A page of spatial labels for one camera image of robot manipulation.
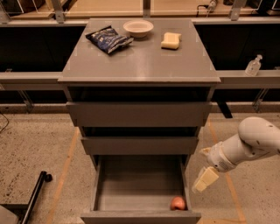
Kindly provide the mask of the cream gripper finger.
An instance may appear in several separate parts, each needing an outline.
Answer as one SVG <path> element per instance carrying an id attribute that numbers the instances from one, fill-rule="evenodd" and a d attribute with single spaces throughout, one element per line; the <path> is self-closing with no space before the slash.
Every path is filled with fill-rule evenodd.
<path id="1" fill-rule="evenodd" d="M 210 186 L 219 178 L 219 174 L 212 166 L 203 168 L 200 174 L 199 180 L 207 186 Z"/>
<path id="2" fill-rule="evenodd" d="M 205 183 L 202 181 L 202 176 L 205 171 L 206 171 L 205 167 L 202 167 L 201 170 L 199 171 L 199 174 L 192 185 L 192 191 L 194 193 L 202 193 L 207 188 Z"/>

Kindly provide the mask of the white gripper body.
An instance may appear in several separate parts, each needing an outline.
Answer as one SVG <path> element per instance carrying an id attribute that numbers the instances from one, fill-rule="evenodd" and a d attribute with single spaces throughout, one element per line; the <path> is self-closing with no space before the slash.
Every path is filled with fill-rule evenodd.
<path id="1" fill-rule="evenodd" d="M 226 157 L 223 151 L 223 142 L 218 142 L 212 147 L 201 149 L 199 153 L 204 155 L 208 164 L 218 172 L 229 172 L 236 167 L 236 165 L 230 162 Z"/>

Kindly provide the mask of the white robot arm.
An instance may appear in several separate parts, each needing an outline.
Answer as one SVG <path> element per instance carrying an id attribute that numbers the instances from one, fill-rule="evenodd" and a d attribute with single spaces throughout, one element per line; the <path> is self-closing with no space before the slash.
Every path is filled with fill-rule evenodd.
<path id="1" fill-rule="evenodd" d="M 192 185 L 194 193 L 202 193 L 218 178 L 245 161 L 269 158 L 280 154 L 280 129 L 271 122 L 251 116 L 242 120 L 238 132 L 225 141 L 200 151 L 208 167 L 203 167 Z"/>

